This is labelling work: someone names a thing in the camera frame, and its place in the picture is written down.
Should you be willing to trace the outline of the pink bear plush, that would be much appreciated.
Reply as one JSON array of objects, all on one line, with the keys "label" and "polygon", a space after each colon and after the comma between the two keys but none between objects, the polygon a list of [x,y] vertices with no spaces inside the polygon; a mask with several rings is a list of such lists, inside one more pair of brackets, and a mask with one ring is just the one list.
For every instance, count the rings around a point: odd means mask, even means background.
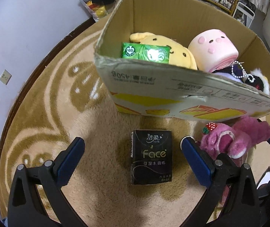
[{"label": "pink bear plush", "polygon": [[227,154],[239,159],[255,145],[270,139],[270,125],[250,116],[241,117],[234,125],[209,122],[202,131],[200,149],[210,157]]}]

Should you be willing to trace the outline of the pink white cube plush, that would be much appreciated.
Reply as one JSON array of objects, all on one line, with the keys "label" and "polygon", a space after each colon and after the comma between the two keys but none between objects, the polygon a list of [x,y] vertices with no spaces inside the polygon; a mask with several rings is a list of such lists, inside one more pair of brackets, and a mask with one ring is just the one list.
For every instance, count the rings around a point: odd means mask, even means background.
[{"label": "pink white cube plush", "polygon": [[208,73],[230,66],[239,55],[232,41],[219,29],[200,33],[189,43],[188,49],[197,68]]}]

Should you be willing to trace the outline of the yellow dog plush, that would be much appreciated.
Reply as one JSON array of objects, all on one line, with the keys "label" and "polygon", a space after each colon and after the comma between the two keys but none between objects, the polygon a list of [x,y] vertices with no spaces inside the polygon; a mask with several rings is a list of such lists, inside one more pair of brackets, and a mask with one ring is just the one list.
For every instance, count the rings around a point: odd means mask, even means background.
[{"label": "yellow dog plush", "polygon": [[162,36],[155,35],[150,32],[133,33],[129,37],[132,43],[140,43],[146,45],[167,46],[170,48],[169,64],[184,67],[192,70],[198,70],[193,54],[180,43]]}]

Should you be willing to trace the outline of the green tissue pack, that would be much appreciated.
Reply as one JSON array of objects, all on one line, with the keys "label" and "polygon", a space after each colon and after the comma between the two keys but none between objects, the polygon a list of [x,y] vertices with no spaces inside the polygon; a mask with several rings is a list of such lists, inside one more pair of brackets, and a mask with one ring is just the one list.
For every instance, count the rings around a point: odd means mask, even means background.
[{"label": "green tissue pack", "polygon": [[170,48],[167,46],[122,43],[122,58],[168,64]]}]

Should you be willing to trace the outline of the purple haired doll plush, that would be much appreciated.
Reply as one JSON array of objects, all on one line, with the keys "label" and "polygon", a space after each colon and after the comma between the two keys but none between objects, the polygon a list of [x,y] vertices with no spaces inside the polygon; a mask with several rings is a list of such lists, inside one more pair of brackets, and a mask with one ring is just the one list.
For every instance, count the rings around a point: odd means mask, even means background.
[{"label": "purple haired doll plush", "polygon": [[242,63],[238,61],[234,62],[232,65],[226,68],[216,70],[213,73],[234,80],[236,82],[242,82],[246,76],[246,71],[244,70]]}]

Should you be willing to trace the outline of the black white plush with beads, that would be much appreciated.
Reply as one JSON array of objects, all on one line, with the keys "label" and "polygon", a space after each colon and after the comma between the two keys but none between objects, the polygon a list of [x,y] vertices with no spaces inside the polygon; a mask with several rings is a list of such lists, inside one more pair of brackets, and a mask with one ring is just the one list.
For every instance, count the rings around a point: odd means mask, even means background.
[{"label": "black white plush with beads", "polygon": [[235,61],[231,65],[231,75],[234,79],[250,85],[263,93],[270,95],[270,84],[259,68],[246,72],[242,63]]}]

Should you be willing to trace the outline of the beige patterned rug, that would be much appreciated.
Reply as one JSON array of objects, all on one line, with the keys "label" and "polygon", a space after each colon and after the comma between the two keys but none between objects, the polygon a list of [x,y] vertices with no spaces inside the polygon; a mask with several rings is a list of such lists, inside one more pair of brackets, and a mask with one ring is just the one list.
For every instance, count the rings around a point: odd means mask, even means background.
[{"label": "beige patterned rug", "polygon": [[[180,226],[204,193],[180,149],[184,136],[201,136],[202,123],[117,111],[93,62],[106,23],[102,19],[64,47],[18,108],[0,154],[2,216],[17,166],[41,166],[76,137],[84,139],[85,153],[62,190],[88,226]],[[136,129],[172,131],[172,182],[130,183],[130,134]]]}]

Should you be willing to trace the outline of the white trolley rack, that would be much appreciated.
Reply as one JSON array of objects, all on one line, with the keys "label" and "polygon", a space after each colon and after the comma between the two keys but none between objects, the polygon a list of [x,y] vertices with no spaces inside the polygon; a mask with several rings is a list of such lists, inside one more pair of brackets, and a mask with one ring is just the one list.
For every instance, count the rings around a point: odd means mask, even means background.
[{"label": "white trolley rack", "polygon": [[249,0],[238,0],[233,18],[250,28],[255,18],[256,6]]}]

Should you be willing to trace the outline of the cardboard box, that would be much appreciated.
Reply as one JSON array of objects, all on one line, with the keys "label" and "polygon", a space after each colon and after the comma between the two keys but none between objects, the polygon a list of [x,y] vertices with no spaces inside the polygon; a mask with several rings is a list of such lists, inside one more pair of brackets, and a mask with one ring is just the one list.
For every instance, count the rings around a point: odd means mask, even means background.
[{"label": "cardboard box", "polygon": [[119,0],[94,64],[123,113],[225,121],[270,114],[270,53],[199,0]]}]

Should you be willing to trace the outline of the plastic bag with toys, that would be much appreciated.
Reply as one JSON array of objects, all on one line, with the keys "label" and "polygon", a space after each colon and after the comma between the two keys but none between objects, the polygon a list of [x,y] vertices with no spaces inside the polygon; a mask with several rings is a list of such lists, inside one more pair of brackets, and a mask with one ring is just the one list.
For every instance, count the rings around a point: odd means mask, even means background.
[{"label": "plastic bag with toys", "polygon": [[93,3],[92,0],[79,0],[80,3],[87,9],[87,11],[92,15],[95,22],[108,15],[105,5]]}]

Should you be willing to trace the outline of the upper wall socket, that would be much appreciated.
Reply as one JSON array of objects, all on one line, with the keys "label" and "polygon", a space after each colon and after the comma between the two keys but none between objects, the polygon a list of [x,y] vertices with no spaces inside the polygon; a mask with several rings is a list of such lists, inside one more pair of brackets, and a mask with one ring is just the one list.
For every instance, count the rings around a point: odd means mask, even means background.
[{"label": "upper wall socket", "polygon": [[7,70],[4,70],[3,73],[0,75],[0,81],[4,85],[7,85],[8,82],[10,81],[11,77],[12,77],[12,75]]}]

